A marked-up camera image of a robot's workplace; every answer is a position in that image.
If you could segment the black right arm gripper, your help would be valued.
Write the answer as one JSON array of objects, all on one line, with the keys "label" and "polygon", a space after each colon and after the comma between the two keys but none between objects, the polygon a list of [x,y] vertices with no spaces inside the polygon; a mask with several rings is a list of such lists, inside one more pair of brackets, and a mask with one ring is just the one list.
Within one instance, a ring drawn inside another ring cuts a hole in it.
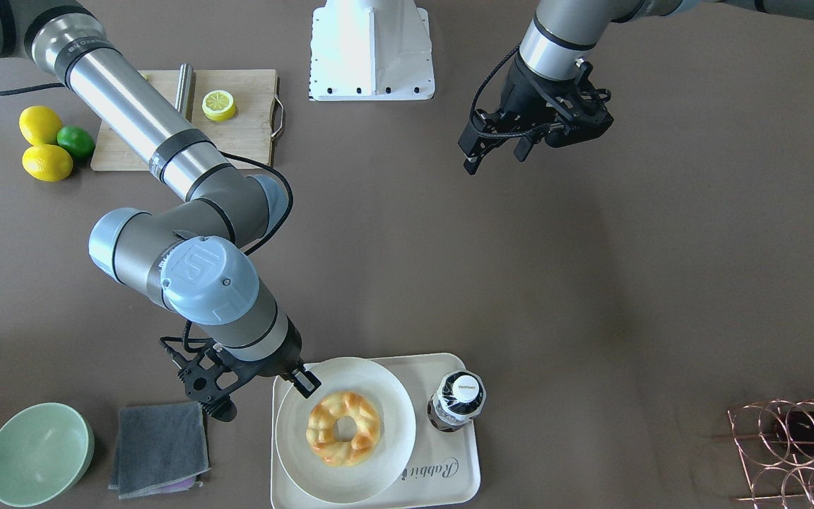
[{"label": "black right arm gripper", "polygon": [[300,357],[302,338],[292,322],[287,322],[287,331],[278,348],[268,357],[257,361],[235,358],[235,349],[224,348],[220,360],[236,374],[237,382],[249,382],[257,376],[273,377],[281,375],[304,399],[308,399],[321,387],[321,381],[304,365]]}]

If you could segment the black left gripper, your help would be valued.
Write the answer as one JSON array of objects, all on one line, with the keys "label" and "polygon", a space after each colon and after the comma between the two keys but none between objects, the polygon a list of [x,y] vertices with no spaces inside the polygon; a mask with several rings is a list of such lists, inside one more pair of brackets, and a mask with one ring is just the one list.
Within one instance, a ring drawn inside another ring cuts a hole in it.
[{"label": "black left gripper", "polygon": [[501,147],[507,139],[518,138],[514,148],[518,161],[526,161],[533,147],[545,142],[556,116],[556,110],[546,101],[546,81],[554,80],[537,76],[519,54],[513,54],[495,116],[471,117],[459,137],[459,148],[466,157],[463,167],[469,175],[475,175],[485,155]]}]

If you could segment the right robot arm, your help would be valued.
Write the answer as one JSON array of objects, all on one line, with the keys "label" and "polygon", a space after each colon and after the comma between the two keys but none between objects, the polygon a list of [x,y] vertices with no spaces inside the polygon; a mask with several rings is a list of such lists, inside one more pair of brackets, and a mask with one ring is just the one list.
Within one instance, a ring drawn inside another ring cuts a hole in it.
[{"label": "right robot arm", "polygon": [[[483,75],[521,35],[529,1],[432,1],[432,100],[319,104],[306,99],[304,1],[91,2],[133,64],[275,69],[288,126],[275,157],[293,213],[254,254],[300,330],[308,361],[450,351],[481,374],[492,402],[532,390],[550,361],[533,312],[540,197],[507,149],[477,176],[456,139]],[[158,337],[183,328],[104,275],[88,233],[122,206],[153,213],[180,199],[146,172],[45,183],[20,167],[17,120],[33,104],[95,128],[74,94],[0,98],[0,414],[37,402],[121,406],[180,402]]]}]

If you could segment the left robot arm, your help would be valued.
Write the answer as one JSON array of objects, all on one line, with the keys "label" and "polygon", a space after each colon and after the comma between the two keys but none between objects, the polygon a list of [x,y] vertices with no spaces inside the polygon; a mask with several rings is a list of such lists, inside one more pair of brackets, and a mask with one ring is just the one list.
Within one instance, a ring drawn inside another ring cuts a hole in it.
[{"label": "left robot arm", "polygon": [[694,1],[541,1],[517,46],[501,58],[509,71],[500,106],[494,112],[471,104],[459,138],[468,174],[477,173],[484,157],[514,139],[514,157],[526,160],[545,142],[562,148],[592,141],[613,125],[608,89],[590,81],[595,48],[610,23],[650,16],[672,16]]}]

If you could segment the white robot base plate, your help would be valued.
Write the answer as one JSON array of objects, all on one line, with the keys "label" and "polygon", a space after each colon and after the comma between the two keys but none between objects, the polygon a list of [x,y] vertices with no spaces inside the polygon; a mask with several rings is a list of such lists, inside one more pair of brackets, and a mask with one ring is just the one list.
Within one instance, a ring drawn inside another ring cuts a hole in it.
[{"label": "white robot base plate", "polygon": [[308,98],[429,100],[429,14],[413,1],[327,1],[313,10]]}]

